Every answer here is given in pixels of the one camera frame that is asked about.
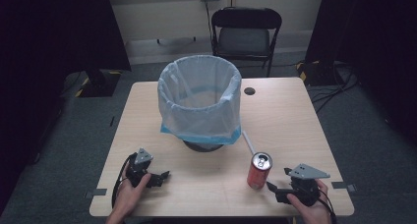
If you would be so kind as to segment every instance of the black chair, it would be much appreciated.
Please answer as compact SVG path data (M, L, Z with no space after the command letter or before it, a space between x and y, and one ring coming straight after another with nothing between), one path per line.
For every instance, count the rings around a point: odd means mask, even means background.
M268 8L226 7L211 17L212 54L227 60L268 61L267 78L272 64L281 16Z

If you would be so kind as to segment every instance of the plastic bag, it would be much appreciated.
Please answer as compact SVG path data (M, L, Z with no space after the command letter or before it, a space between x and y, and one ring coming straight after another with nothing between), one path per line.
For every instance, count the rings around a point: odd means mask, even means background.
M241 135L236 67L218 57L196 55L168 64L158 81L160 131L194 143L232 144Z

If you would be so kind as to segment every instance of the black backdrop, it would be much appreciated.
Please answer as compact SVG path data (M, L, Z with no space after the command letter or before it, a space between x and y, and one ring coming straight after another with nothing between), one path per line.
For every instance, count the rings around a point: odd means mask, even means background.
M352 64L382 116L417 141L416 0L322 0L306 61Z
M130 65L109 0L0 0L0 51L2 212L66 76Z

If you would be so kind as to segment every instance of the hand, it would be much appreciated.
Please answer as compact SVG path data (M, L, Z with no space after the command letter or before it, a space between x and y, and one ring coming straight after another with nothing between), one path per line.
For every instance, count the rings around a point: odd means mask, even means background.
M126 179L126 169L128 168L128 165L129 164L126 164L125 170L122 173L123 182L120 184L119 190L117 191L117 198L113 210L107 217L107 224L123 223L123 220L135 209L138 200L141 198L142 192L150 179L150 173L145 174L139 184L134 188L129 179Z
M320 180L316 180L317 185L319 186L319 189L325 193L328 194L328 186L324 184ZM328 202L328 199L326 196L320 193L319 199L321 199L324 202ZM287 195L288 200L291 202L291 204L300 212L301 216L303 217L303 220L306 224L329 224L331 219L328 213L328 209L319 201L316 201L315 204L312 206L306 206L304 205L297 196L293 194Z

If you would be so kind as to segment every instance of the can lid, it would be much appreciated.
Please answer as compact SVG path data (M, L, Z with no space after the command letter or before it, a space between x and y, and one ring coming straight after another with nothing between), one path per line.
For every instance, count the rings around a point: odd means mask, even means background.
M260 170L267 170L272 167L272 158L264 152L258 152L252 158L252 163Z

